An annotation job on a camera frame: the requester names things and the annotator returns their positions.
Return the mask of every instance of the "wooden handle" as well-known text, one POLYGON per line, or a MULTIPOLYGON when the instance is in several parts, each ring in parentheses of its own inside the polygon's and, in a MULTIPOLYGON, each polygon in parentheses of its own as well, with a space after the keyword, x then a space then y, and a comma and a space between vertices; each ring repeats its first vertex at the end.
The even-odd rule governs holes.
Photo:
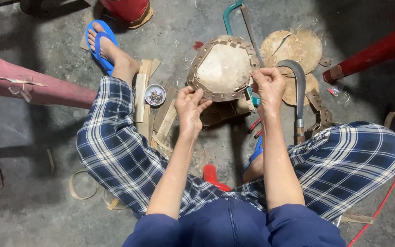
POLYGON ((304 141, 304 127, 297 127, 297 145, 304 141))

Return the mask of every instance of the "hand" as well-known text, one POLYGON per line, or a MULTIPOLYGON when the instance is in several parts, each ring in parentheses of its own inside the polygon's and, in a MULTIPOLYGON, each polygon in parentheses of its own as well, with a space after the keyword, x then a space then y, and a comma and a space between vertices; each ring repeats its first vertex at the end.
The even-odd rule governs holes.
POLYGON ((252 72, 252 78, 258 88, 252 91, 260 95, 260 105, 257 108, 261 118, 276 115, 280 110, 281 100, 286 90, 286 81, 277 68, 261 68, 252 72))
POLYGON ((213 103, 211 100, 202 98, 203 95, 202 89, 194 91, 190 86, 179 91, 175 102, 176 113, 179 117, 179 133, 198 137, 202 129, 200 114, 213 103))

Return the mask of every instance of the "foot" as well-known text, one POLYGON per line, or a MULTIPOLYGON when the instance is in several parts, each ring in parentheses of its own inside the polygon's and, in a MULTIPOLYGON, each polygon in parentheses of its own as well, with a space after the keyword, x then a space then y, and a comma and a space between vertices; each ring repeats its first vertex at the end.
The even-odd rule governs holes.
POLYGON ((263 153, 257 156, 243 174, 243 182, 251 182, 263 175, 263 153))
MULTIPOLYGON (((88 43, 91 50, 95 52, 95 36, 97 32, 104 32, 103 27, 97 23, 93 23, 94 30, 88 29, 88 43)), ((124 65, 129 66, 132 72, 137 73, 140 70, 140 64, 138 64, 135 59, 131 58, 127 53, 120 50, 110 39, 106 37, 100 38, 100 55, 102 58, 108 60, 114 65, 124 65)))

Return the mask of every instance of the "navy blue shirt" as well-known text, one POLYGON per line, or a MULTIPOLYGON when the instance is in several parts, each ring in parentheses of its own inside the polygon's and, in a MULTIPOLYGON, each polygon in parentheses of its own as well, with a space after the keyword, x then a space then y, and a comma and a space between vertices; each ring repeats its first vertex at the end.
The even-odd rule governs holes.
POLYGON ((222 198, 179 220, 143 216, 123 246, 345 247, 345 241, 339 228, 303 205, 285 204, 266 214, 247 202, 222 198))

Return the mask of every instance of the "leg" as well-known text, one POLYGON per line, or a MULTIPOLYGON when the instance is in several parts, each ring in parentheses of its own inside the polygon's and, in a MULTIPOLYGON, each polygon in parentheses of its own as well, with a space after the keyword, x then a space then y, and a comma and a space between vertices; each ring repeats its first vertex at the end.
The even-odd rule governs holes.
MULTIPOLYGON (((306 206, 332 220, 395 175, 395 133, 367 122, 334 126, 297 146, 289 157, 306 206)), ((263 178, 234 190, 258 203, 263 178)))
MULTIPOLYGON (((76 148, 88 173, 99 184, 134 212, 144 215, 168 160, 133 126, 130 83, 139 69, 138 64, 135 66, 136 61, 108 39, 102 37, 100 42, 102 56, 115 68, 112 76, 101 79, 86 122, 77 133, 76 148)), ((180 216, 199 209, 222 194, 214 185, 189 175, 180 216)))

